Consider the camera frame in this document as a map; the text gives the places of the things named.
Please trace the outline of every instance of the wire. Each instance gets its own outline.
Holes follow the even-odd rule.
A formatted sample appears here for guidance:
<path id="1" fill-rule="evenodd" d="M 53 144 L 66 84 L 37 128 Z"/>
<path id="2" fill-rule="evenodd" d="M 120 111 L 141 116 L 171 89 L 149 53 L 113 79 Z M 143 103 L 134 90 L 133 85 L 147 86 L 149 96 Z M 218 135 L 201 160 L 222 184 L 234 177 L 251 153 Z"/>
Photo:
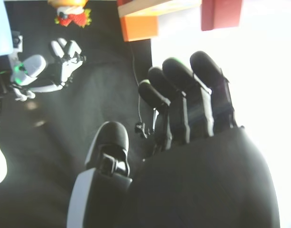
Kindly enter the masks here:
<path id="1" fill-rule="evenodd" d="M 139 82 L 138 82 L 138 79 L 137 79 L 136 67 L 135 67 L 135 55 L 134 55 L 134 51 L 133 51 L 132 46 L 131 46 L 130 43 L 129 43 L 129 45 L 130 45 L 130 48 L 131 48 L 131 56 L 132 56 L 132 70 L 134 72 L 134 77 L 135 77 L 135 80 L 136 80 L 136 83 L 137 83 L 137 87 L 139 87 Z M 142 122 L 140 105 L 141 105 L 141 98 L 140 98 L 140 95 L 138 93 L 138 116 L 139 116 L 140 122 Z"/>

